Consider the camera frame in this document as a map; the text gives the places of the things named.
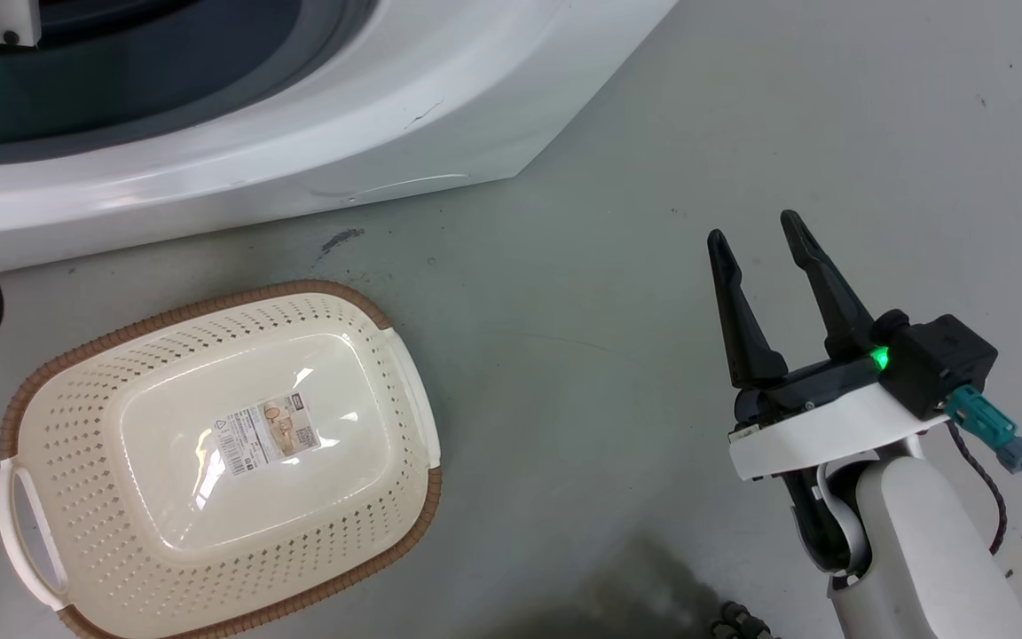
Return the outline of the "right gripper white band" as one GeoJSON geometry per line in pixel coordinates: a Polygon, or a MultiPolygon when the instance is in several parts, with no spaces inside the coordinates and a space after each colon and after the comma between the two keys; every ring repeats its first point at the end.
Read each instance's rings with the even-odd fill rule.
{"type": "Polygon", "coordinates": [[[946,418],[941,412],[916,417],[879,383],[888,351],[873,351],[869,331],[875,321],[868,309],[799,213],[784,210],[780,223],[795,266],[810,282],[826,328],[824,348],[834,361],[788,374],[786,360],[766,343],[743,294],[743,273],[726,235],[710,231],[707,252],[727,369],[733,387],[742,390],[735,400],[737,423],[727,436],[742,480],[819,468],[924,432],[946,418]]]}

